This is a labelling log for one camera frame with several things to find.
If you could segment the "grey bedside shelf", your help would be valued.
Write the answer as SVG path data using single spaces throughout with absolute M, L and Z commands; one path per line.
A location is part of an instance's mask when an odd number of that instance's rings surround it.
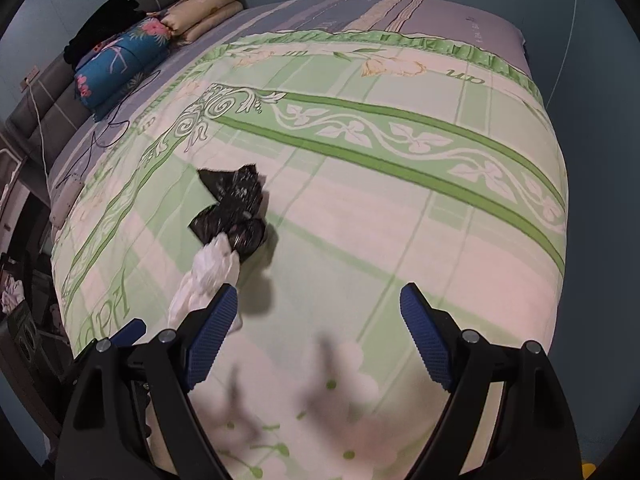
M 1 374 L 36 427 L 60 440 L 63 376 L 72 356 L 54 326 L 58 298 L 50 256 L 49 201 L 42 168 L 1 130 L 1 290 L 20 283 L 24 299 L 1 315 Z

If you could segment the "blue floral folded blanket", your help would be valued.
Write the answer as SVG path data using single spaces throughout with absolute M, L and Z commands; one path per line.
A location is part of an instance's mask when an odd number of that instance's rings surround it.
M 100 120 L 163 62 L 169 40 L 169 28 L 157 18 L 145 18 L 87 54 L 75 70 L 82 105 Z

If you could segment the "black clothing pile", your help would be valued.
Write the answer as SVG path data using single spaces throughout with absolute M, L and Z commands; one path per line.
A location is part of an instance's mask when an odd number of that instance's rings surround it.
M 98 44 L 124 32 L 146 17 L 137 0 L 107 0 L 81 26 L 64 48 L 64 61 L 75 68 Z

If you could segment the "small black plastic bag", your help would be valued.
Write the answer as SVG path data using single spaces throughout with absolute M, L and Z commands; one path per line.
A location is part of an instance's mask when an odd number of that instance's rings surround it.
M 215 203 L 201 210 L 189 229 L 203 244 L 224 233 L 232 252 L 246 261 L 265 243 L 267 226 L 259 215 L 262 206 L 262 181 L 255 165 L 234 171 L 199 169 L 198 177 Z

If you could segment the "grey padded headboard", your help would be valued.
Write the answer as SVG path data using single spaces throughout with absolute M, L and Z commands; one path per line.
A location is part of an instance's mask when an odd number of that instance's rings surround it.
M 144 12 L 156 12 L 178 0 L 137 0 Z M 38 142 L 38 128 L 49 112 L 66 129 L 79 128 L 89 116 L 76 99 L 74 71 L 63 49 L 107 0 L 25 0 L 1 38 L 1 85 L 20 82 L 34 66 L 39 75 L 21 99 L 1 100 L 8 133 L 21 143 Z

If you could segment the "white power strip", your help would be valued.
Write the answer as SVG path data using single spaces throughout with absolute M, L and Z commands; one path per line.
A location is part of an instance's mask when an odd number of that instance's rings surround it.
M 50 213 L 50 221 L 55 229 L 62 229 L 83 187 L 84 181 L 76 176 L 69 177 L 61 186 Z

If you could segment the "white tissue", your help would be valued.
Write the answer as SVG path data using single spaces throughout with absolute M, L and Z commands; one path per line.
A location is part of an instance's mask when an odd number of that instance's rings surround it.
M 195 254 L 192 269 L 171 299 L 168 326 L 177 328 L 190 312 L 206 308 L 223 284 L 235 286 L 240 270 L 239 254 L 226 234 L 218 234 Z

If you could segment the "wall power socket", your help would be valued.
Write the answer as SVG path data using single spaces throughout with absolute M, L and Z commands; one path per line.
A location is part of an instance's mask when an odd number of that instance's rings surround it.
M 21 92 L 24 92 L 39 75 L 39 68 L 34 66 L 20 82 Z

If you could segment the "bed with striped sheet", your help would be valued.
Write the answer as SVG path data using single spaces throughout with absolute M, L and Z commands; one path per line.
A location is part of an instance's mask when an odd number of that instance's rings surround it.
M 118 122 L 150 133 L 214 82 L 255 89 L 234 150 L 189 152 L 226 168 L 254 164 L 272 200 L 319 179 L 358 184 L 413 171 L 461 197 L 529 200 L 559 180 L 555 140 L 509 22 L 444 0 L 290 0 L 241 11 L 168 55 L 55 162 L 50 194 L 71 176 L 109 176 Z

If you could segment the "beige folded pillows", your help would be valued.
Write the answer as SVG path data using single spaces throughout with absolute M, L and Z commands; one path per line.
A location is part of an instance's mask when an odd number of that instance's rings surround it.
M 166 11 L 160 22 L 179 44 L 193 44 L 242 10 L 240 0 L 180 0 Z

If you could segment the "green floral quilt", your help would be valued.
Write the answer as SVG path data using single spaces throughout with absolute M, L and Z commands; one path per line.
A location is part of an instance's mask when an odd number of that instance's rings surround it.
M 252 88 L 209 84 L 150 133 L 118 122 L 124 146 L 102 151 L 109 176 L 86 182 L 53 249 L 70 345 L 80 351 L 132 318 L 150 334 L 200 241 L 191 220 L 213 203 L 198 170 L 202 140 L 238 147 Z M 413 171 L 350 185 L 312 179 L 276 202 L 265 185 L 265 244 L 241 266 L 240 328 L 191 394 L 214 447 L 239 479 L 398 479 L 447 396 L 431 381 L 399 312 L 419 286 L 498 344 L 552 341 L 564 278 L 568 189 L 562 176 L 522 202 L 439 194 Z

